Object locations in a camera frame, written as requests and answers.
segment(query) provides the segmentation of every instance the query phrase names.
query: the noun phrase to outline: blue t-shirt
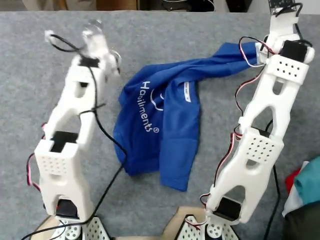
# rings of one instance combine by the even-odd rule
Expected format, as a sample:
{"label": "blue t-shirt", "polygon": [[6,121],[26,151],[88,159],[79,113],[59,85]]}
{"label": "blue t-shirt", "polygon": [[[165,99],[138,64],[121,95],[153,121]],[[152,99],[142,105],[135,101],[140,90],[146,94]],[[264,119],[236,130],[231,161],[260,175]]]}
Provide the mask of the blue t-shirt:
{"label": "blue t-shirt", "polygon": [[[255,44],[243,44],[251,64]],[[123,88],[113,136],[127,150],[129,175],[160,171],[161,184],[186,191],[199,142],[196,81],[239,73],[249,66],[238,44],[225,43],[211,57],[147,65]],[[124,153],[115,146],[121,163]]]}

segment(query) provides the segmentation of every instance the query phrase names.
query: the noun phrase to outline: gray carpet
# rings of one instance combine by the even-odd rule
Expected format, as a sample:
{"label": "gray carpet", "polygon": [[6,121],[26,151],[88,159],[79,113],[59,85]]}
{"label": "gray carpet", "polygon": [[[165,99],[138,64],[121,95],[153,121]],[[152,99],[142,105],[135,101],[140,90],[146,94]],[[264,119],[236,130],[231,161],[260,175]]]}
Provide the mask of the gray carpet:
{"label": "gray carpet", "polygon": [[[123,58],[122,81],[106,90],[107,106],[100,109],[101,121],[112,132],[120,106],[117,97],[124,84],[147,64],[168,63],[212,55],[224,42],[237,42],[243,35],[263,39],[269,32],[269,16],[263,14],[219,14],[186,12],[5,12],[0,13],[0,239],[18,240],[33,231],[46,217],[41,195],[26,186],[26,160],[42,135],[45,122],[64,87],[72,54],[55,50],[44,42],[44,30],[80,46],[83,25],[101,19],[109,46]],[[319,49],[320,16],[302,15],[303,36]],[[283,208],[287,198],[284,178],[303,160],[319,154],[320,54],[310,65],[307,79],[296,98],[291,123],[284,138],[284,150],[276,165],[281,184]],[[225,79],[199,84],[202,106],[200,145],[187,192],[160,186],[159,174],[129,177],[122,172],[98,214],[112,236],[159,235],[178,206],[200,206],[218,161],[229,145],[229,133],[239,112],[234,103],[237,86],[257,72],[249,69]],[[240,94],[248,103],[255,86]],[[256,125],[264,127],[268,117]],[[119,167],[113,145],[98,129],[83,170],[97,203]],[[32,163],[33,179],[38,179]],[[235,227],[243,240],[261,240],[276,202],[273,177],[266,193],[247,224]],[[276,214],[270,239],[280,239],[281,210]]]}

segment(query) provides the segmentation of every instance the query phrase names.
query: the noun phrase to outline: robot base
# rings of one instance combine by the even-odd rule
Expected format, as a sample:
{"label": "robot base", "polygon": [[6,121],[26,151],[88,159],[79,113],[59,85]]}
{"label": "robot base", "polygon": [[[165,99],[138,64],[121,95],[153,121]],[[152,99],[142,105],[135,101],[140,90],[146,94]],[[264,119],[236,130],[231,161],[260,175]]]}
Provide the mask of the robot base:
{"label": "robot base", "polygon": [[[189,222],[197,224],[194,215],[186,215],[185,218]],[[239,240],[239,238],[231,226],[224,225],[220,229],[214,224],[204,224],[200,229],[197,229],[184,221],[175,240]]]}
{"label": "robot base", "polygon": [[[39,227],[40,229],[50,228],[54,226],[61,226],[62,223],[53,217],[48,217]],[[67,226],[66,229],[59,228],[53,231],[42,232],[31,237],[31,240],[110,240],[104,226],[98,217],[94,217],[90,224],[87,225],[86,230],[82,229],[82,236],[80,236],[81,228],[79,226]]]}

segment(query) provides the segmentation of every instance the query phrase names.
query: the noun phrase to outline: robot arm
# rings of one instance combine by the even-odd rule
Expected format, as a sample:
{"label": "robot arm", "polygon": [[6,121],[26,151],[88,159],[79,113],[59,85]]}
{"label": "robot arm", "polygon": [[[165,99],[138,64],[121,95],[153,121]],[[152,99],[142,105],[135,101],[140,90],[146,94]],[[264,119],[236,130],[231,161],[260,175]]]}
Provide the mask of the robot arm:
{"label": "robot arm", "polygon": [[[53,34],[52,31],[45,33],[51,44],[54,44]],[[83,32],[83,38],[86,48],[73,58],[58,104],[43,128],[45,137],[34,151],[45,209],[49,215],[69,223],[84,222],[93,213],[80,161],[90,146],[96,117],[94,110],[103,101],[107,80],[115,81],[120,77],[119,55],[108,48],[99,26],[91,24]],[[79,133],[63,131],[72,116],[80,118]]]}
{"label": "robot arm", "polygon": [[[277,16],[281,9],[276,9],[271,16],[270,34],[266,41],[276,54],[268,57],[267,49],[260,43],[256,44],[258,62],[266,66],[251,102],[238,121],[242,134],[238,147],[210,188],[205,209],[208,226],[220,226],[222,229],[223,226],[249,221],[284,147],[283,137],[293,103],[306,78],[307,64],[314,58],[315,50],[301,44],[300,36],[294,33],[294,25],[298,22],[296,11]],[[279,94],[273,91],[276,82],[282,83]],[[270,134],[252,127],[254,119],[266,108],[272,110],[273,130]],[[237,186],[245,190],[242,202],[226,196]],[[209,227],[205,229],[212,239],[220,239],[223,234],[221,231],[218,234],[217,231],[209,231]]]}

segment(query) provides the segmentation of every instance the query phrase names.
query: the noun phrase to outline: wooden base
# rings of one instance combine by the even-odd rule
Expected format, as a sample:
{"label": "wooden base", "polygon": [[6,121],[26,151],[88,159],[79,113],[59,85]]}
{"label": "wooden base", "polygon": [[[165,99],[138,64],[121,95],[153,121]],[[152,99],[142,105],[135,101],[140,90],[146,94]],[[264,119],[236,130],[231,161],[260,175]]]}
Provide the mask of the wooden base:
{"label": "wooden base", "polygon": [[[186,215],[194,215],[197,222],[203,222],[205,220],[205,211],[200,207],[188,207],[181,206],[177,209],[175,215],[169,221],[168,225],[164,228],[162,236],[126,236],[116,237],[116,240],[175,240],[175,237],[183,223]],[[37,228],[37,230],[50,228],[59,225],[59,221],[54,217],[48,217],[43,223]],[[53,234],[52,231],[45,231],[36,234],[31,237],[31,240],[48,240]]]}

